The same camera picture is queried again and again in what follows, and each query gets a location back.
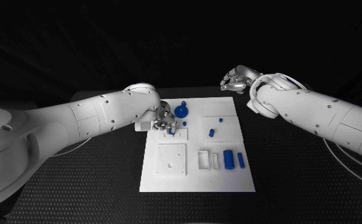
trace black background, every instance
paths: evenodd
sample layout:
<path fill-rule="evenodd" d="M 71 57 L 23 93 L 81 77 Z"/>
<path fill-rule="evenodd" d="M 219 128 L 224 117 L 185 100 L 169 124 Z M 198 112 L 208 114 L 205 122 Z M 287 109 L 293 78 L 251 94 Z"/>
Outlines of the black background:
<path fill-rule="evenodd" d="M 361 0 L 0 0 L 2 100 L 215 86 L 240 64 L 359 103 Z"/>

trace table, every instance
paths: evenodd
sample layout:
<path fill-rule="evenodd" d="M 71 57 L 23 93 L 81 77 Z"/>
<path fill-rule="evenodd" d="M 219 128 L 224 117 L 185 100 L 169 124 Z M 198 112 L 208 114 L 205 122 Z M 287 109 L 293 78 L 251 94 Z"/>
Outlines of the table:
<path fill-rule="evenodd" d="M 72 101 L 108 92 L 78 92 Z M 162 99 L 234 97 L 257 192 L 140 193 L 147 132 L 130 125 L 49 158 L 25 186 L 9 224 L 361 221 L 362 182 L 317 136 L 281 117 L 255 114 L 248 95 L 219 87 L 160 88 L 157 93 Z"/>

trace blue small part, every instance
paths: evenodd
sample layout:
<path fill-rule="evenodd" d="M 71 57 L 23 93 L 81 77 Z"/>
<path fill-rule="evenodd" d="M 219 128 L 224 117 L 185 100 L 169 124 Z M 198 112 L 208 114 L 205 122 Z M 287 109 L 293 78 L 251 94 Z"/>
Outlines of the blue small part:
<path fill-rule="evenodd" d="M 224 164 L 227 170 L 235 169 L 232 150 L 224 151 Z"/>
<path fill-rule="evenodd" d="M 238 152 L 238 159 L 240 159 L 240 167 L 245 168 L 245 164 L 244 164 L 244 159 L 242 159 L 241 152 Z"/>
<path fill-rule="evenodd" d="M 215 130 L 211 129 L 211 130 L 209 130 L 209 136 L 211 136 L 211 137 L 214 137 L 214 133 L 215 133 Z"/>
<path fill-rule="evenodd" d="M 175 108 L 175 116 L 178 118 L 185 118 L 189 114 L 189 109 L 186 107 L 186 102 L 183 101 L 180 105 Z"/>

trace textured mat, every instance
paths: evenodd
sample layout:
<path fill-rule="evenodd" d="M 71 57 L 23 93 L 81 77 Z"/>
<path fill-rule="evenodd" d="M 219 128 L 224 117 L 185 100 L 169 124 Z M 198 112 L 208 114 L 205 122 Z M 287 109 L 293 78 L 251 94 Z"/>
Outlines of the textured mat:
<path fill-rule="evenodd" d="M 245 105 L 248 96 L 219 87 L 157 92 L 162 99 L 234 97 L 257 192 L 140 193 L 147 133 L 134 132 L 130 125 L 46 161 L 26 184 L 9 224 L 362 221 L 362 181 L 346 172 L 319 137 L 281 117 L 255 114 Z M 104 93 L 79 92 L 72 101 Z"/>

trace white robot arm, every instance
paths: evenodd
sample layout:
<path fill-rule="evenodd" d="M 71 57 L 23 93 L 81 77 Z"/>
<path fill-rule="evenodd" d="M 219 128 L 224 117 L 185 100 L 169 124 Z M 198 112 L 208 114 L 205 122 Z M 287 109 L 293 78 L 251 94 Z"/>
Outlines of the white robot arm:
<path fill-rule="evenodd" d="M 173 134 L 175 118 L 149 84 L 42 109 L 0 109 L 0 202 L 66 146 L 131 123 L 136 131 L 166 129 Z"/>
<path fill-rule="evenodd" d="M 240 65 L 224 77 L 221 90 L 242 94 L 250 86 L 248 107 L 255 113 L 268 118 L 281 115 L 293 125 L 362 154 L 362 108 L 300 89 L 289 79 L 299 84 L 280 73 L 264 75 Z"/>

